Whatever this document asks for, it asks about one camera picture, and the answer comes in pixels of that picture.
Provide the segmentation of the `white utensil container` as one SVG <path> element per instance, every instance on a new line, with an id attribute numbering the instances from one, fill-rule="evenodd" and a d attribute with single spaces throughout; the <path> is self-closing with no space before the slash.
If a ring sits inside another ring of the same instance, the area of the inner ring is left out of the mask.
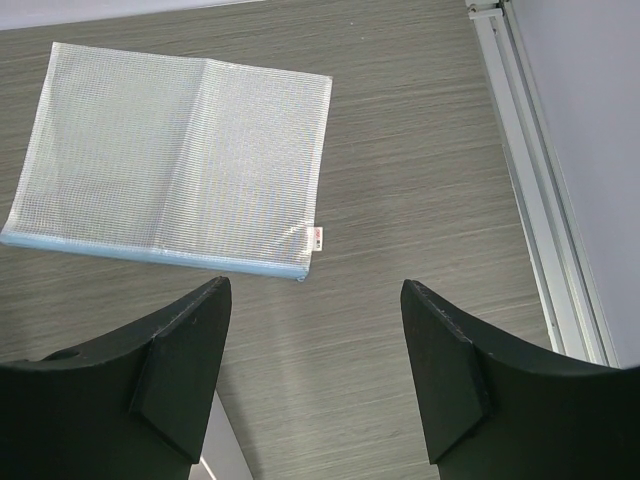
<path id="1" fill-rule="evenodd" d="M 204 457 L 200 457 L 199 468 L 201 470 L 201 473 L 202 473 L 201 477 L 203 479 L 210 479 L 210 480 L 217 479 L 212 468 L 209 466 L 208 462 L 205 460 Z"/>

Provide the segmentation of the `grey cloth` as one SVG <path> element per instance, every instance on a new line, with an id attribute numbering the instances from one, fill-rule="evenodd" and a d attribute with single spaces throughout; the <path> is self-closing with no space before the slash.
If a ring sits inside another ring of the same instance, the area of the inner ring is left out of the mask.
<path id="1" fill-rule="evenodd" d="M 303 280 L 328 76 L 54 43 L 4 244 Z"/>

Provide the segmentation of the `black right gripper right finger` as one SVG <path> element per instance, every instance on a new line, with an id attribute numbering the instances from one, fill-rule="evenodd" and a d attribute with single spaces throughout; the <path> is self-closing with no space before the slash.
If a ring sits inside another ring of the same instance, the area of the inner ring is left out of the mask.
<path id="1" fill-rule="evenodd" d="M 415 280 L 404 336 L 429 462 L 443 479 L 635 479 L 639 371 L 577 360 Z"/>

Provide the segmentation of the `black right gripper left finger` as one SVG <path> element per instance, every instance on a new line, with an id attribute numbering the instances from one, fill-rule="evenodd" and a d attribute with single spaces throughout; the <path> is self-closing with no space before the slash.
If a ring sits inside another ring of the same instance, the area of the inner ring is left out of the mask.
<path id="1" fill-rule="evenodd" d="M 199 461 L 230 281 L 42 360 L 1 366 L 5 479 L 185 479 Z"/>

